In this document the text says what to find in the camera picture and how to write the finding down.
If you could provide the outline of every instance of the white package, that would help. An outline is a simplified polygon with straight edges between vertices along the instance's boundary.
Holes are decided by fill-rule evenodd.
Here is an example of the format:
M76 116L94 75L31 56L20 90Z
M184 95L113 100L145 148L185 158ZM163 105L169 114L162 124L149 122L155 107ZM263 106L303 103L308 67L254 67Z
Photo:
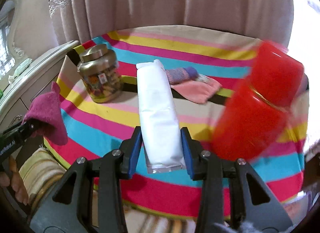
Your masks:
M169 81L159 60L137 64L140 125L148 173L185 168Z

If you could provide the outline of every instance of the curtain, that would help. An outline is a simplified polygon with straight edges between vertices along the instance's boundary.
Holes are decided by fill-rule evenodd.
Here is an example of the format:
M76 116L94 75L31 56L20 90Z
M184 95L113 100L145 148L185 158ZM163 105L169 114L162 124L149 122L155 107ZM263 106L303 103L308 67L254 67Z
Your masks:
M272 40L287 47L292 0L49 0L58 42L86 42L112 30L190 25Z

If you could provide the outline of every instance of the table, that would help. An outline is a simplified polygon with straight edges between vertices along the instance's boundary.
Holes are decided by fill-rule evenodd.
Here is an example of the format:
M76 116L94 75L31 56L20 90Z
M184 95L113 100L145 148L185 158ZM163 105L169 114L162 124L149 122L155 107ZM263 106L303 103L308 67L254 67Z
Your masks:
M166 69L192 66L222 84L212 102L204 105L174 98L180 126L187 126L193 139L208 147L214 126L232 96L237 81L248 74L261 41L231 33L190 26L153 26L114 31L74 48L65 58L57 83L61 113L68 143L45 145L68 168L78 157L102 157L131 137L139 125L138 95L123 92L112 102L97 104L88 95L73 62L85 49L105 43L119 60L126 83L136 84L136 63L159 59ZM261 178L280 201L295 196L303 181L302 147L308 119L308 91L291 106L288 125L263 156L252 162ZM194 218L198 214L201 186L185 170L148 174L144 151L140 152L136 174L121 181L125 203L141 210L171 218ZM224 181L224 215L230 214L228 182Z

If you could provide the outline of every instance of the metal screw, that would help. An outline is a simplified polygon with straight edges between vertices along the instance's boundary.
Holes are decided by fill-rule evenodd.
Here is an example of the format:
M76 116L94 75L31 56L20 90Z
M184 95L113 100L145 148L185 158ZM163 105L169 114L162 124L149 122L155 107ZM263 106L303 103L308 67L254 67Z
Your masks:
M238 163L239 165L245 165L247 162L245 161L245 159L239 158L239 159L237 160L237 163Z
M79 157L78 159L77 159L77 164L82 164L82 163L84 163L85 162L85 158L84 157Z
M112 151L112 155L113 156L119 156L120 154L121 154L121 150L119 150L119 149L116 149L116 150Z
M210 152L209 151L207 151L207 150L203 150L202 152L201 152L201 155L203 156L203 157L208 157L208 156L210 156Z

